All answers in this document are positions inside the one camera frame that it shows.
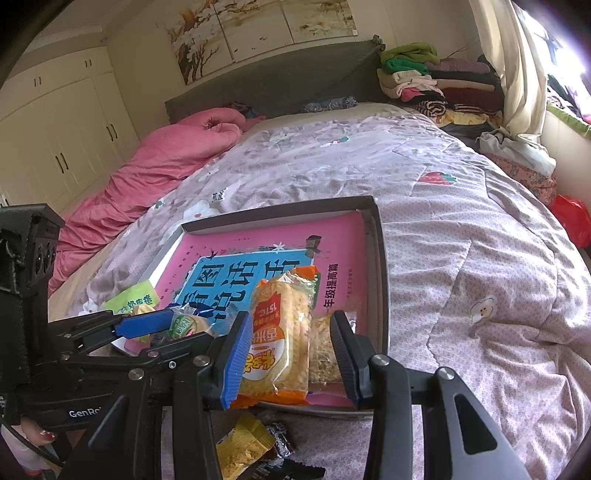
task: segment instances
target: stack of clothes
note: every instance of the stack of clothes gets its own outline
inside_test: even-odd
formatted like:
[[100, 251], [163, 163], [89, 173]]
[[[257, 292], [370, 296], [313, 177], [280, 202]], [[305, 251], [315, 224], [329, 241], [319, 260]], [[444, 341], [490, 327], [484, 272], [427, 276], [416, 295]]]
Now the stack of clothes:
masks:
[[446, 112], [443, 92], [429, 75], [425, 62], [439, 62], [437, 50], [427, 43], [411, 43], [381, 54], [378, 79], [391, 99], [411, 106], [423, 115], [437, 117]]
[[499, 77], [484, 56], [478, 61], [448, 58], [425, 65], [447, 102], [446, 114], [435, 120], [442, 130], [474, 147], [482, 133], [501, 126], [505, 98]]

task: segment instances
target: blue patterned pillow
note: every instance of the blue patterned pillow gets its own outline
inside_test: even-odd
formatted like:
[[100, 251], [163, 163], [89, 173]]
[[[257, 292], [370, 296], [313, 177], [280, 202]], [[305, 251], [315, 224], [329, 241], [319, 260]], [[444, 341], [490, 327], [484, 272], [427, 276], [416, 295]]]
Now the blue patterned pillow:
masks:
[[344, 110], [357, 106], [357, 100], [353, 95], [348, 97], [333, 98], [324, 102], [310, 102], [303, 106], [301, 113], [328, 112], [331, 110]]

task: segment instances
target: red plastic bag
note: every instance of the red plastic bag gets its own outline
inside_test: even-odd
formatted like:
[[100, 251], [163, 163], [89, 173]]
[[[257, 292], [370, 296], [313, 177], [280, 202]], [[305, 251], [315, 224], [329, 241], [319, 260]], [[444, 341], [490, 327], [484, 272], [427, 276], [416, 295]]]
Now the red plastic bag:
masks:
[[591, 244], [591, 217], [583, 202], [558, 195], [550, 211], [576, 247], [587, 248]]

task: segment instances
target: red fingernail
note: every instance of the red fingernail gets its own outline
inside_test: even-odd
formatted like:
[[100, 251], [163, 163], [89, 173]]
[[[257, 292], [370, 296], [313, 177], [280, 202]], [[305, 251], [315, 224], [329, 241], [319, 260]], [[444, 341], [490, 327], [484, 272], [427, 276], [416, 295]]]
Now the red fingernail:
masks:
[[41, 431], [41, 436], [45, 438], [45, 440], [51, 440], [52, 442], [56, 439], [56, 434], [53, 432], [48, 432], [46, 430]]

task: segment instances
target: yellow snack bag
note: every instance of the yellow snack bag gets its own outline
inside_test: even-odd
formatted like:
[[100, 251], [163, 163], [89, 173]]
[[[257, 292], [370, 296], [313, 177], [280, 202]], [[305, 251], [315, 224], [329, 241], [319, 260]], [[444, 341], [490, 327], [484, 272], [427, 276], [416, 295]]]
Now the yellow snack bag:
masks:
[[233, 407], [259, 401], [306, 404], [316, 272], [314, 266], [296, 267], [257, 285], [252, 294], [252, 345]]
[[242, 415], [236, 426], [217, 445], [217, 460], [223, 480], [240, 474], [275, 445], [275, 438], [252, 414]]

